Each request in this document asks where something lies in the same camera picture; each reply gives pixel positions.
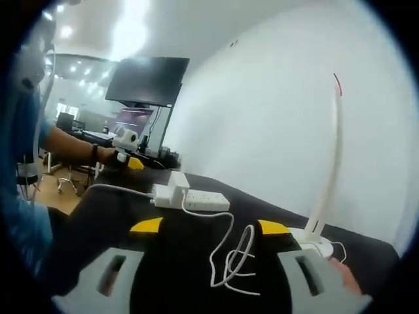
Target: gray bracket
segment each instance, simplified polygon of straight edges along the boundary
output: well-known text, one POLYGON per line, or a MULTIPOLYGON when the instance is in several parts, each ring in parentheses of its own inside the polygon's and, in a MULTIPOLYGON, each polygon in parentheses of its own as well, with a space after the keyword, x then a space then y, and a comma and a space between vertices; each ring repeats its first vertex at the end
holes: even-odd
POLYGON ((53 300, 64 313, 130 313, 131 288, 143 252, 110 248, 80 272, 79 283, 66 296, 53 300), (112 292, 106 296, 100 292, 104 276, 115 261, 122 261, 112 292))
POLYGON ((349 291, 342 276, 312 249, 279 253, 291 290, 292 313, 359 313, 371 301, 349 291))

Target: monitor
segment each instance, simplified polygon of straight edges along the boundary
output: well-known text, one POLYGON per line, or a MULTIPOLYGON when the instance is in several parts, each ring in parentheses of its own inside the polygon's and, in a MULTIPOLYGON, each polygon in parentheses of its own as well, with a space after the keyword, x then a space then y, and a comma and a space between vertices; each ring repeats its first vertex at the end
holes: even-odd
POLYGON ((56 126, 63 131, 71 131, 73 129, 74 116, 69 113, 60 113, 58 115, 56 126))
POLYGON ((188 64, 186 58, 124 59, 117 65, 105 98, 127 107, 171 107, 188 64))
POLYGON ((118 116, 110 123, 109 131, 115 133, 117 126, 137 132, 141 136, 147 123, 150 120, 153 110, 140 108, 122 109, 118 116))

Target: white cable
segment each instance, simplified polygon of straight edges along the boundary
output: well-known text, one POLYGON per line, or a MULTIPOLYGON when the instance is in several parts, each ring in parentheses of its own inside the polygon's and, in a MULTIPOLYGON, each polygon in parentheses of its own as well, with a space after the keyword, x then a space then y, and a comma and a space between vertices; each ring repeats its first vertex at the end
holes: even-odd
POLYGON ((233 288, 230 285, 226 285, 234 276, 238 275, 238 272, 242 268, 244 262, 246 261, 246 258, 249 256, 249 251, 250 251, 251 245, 253 243, 253 238, 255 237, 254 227, 252 225, 249 225, 244 229, 242 237, 240 238, 240 241, 239 241, 239 244, 238 244, 237 248, 233 251, 230 251, 226 256, 223 280, 220 281, 219 283, 215 283, 215 265, 213 263, 213 256, 223 246, 224 242, 227 240, 228 236, 230 235, 233 224, 234 224, 234 216, 230 213, 217 213, 217 214, 212 214, 212 215, 204 215, 204 214, 197 214, 197 213, 190 212, 187 209, 185 209, 186 196, 187 196, 187 193, 185 191, 183 191, 182 210, 188 215, 192 215, 192 216, 196 216, 196 217, 202 217, 202 218, 215 218, 215 217, 221 217, 221 216, 228 216, 228 217, 231 218, 230 226, 228 227, 228 230, 227 230, 226 234, 224 235, 224 238, 221 240, 221 242, 218 244, 218 246, 216 246, 216 248, 209 255, 209 257, 210 257, 209 258, 209 262, 210 262, 209 264, 211 265, 211 281, 209 283, 210 287, 211 288, 217 288, 217 287, 221 287, 221 286, 224 285, 227 288, 229 288, 230 290, 233 290, 233 291, 236 291, 236 292, 249 294, 249 295, 260 296, 260 294, 256 293, 256 292, 248 292, 248 291, 240 290, 240 289, 237 289, 237 288, 233 288), (245 251, 242 252, 242 251, 240 251, 240 248, 242 247, 242 244, 244 242, 244 239, 246 238, 248 230, 249 230, 249 233, 250 233, 249 242, 247 243, 245 251), (231 252, 233 252, 233 257, 231 258, 231 260, 229 260, 229 257, 230 257, 229 255, 230 255, 231 252), (231 271, 232 262, 234 261, 234 259, 236 258, 236 255, 238 253, 242 253, 243 257, 239 261, 236 268, 233 271, 231 271))
MULTIPOLYGON (((314 242, 310 242, 310 241, 308 241, 308 242, 299 242, 299 243, 300 243, 300 244, 311 244, 311 245, 313 245, 313 246, 316 248, 316 250, 317 250, 317 252, 319 253, 319 255, 320 255, 320 256, 322 256, 322 257, 324 257, 324 256, 322 255, 322 253, 321 253, 320 249, 318 248, 318 246, 317 246, 314 242)), ((343 263, 343 262, 346 260, 346 258, 348 257, 348 255, 346 254, 346 249, 345 249, 345 246, 343 245, 343 243, 342 243, 342 242, 330 242, 330 244, 339 244, 339 245, 342 247, 344 257, 343 257, 343 259, 340 261, 340 263, 343 263)))
POLYGON ((346 254, 346 249, 345 249, 345 246, 343 245, 343 243, 342 243, 342 242, 331 242, 331 243, 332 243, 332 244, 339 244, 339 245, 342 247, 344 257, 343 257, 343 259, 340 261, 340 263, 343 263, 343 262, 346 260, 346 258, 348 257, 348 255, 346 254))
MULTIPOLYGON (((230 254, 231 253, 233 253, 234 252, 234 250, 231 250, 229 253, 228 253, 228 258, 230 258, 230 254)), ((247 255, 248 257, 252 257, 252 258, 255 258, 255 255, 253 255, 253 254, 248 254, 247 255)), ((228 271, 229 272, 232 272, 232 270, 231 270, 231 268, 230 268, 230 266, 228 265, 228 271)), ((237 277, 250 277, 250 276, 256 276, 256 273, 237 273, 236 274, 236 276, 237 277)))
POLYGON ((143 196, 143 197, 146 197, 146 198, 153 198, 153 195, 151 193, 138 192, 138 191, 135 191, 135 190, 130 190, 129 188, 123 188, 121 186, 115 186, 115 185, 110 185, 110 184, 102 184, 102 183, 93 184, 93 185, 89 186, 87 188, 87 190, 89 190, 91 188, 110 188, 111 190, 120 190, 120 191, 124 191, 124 192, 128 192, 128 193, 132 193, 132 194, 137 194, 139 196, 143 196))

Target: yellow pad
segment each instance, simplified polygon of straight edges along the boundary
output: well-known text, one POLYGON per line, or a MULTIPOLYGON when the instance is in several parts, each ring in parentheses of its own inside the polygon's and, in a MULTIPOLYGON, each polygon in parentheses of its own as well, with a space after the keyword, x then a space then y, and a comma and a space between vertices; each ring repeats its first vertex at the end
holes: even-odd
POLYGON ((163 217, 138 222, 134 227, 131 228, 130 232, 152 232, 157 234, 158 227, 160 226, 160 222, 162 220, 163 217))
POLYGON ((259 224, 262 226, 262 234, 288 234, 289 229, 283 224, 278 224, 277 222, 267 221, 267 220, 258 220, 259 224))
POLYGON ((128 161, 128 168, 131 168, 133 170, 143 170, 144 165, 142 162, 139 161, 138 158, 130 157, 130 160, 128 161))

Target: white desk lamp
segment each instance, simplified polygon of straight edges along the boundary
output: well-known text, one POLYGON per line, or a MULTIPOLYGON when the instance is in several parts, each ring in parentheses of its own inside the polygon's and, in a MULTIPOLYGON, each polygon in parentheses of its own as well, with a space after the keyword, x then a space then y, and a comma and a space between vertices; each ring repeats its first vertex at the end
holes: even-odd
POLYGON ((332 243, 320 236, 325 226, 325 218, 329 210, 332 195, 335 191, 336 179, 342 156, 342 88, 339 79, 335 74, 335 92, 333 95, 333 129, 335 136, 333 140, 333 161, 331 164, 329 178, 321 193, 320 201, 314 208, 308 219, 305 229, 290 228, 293 237, 300 244, 302 249, 315 249, 323 257, 330 258, 333 254, 332 243))

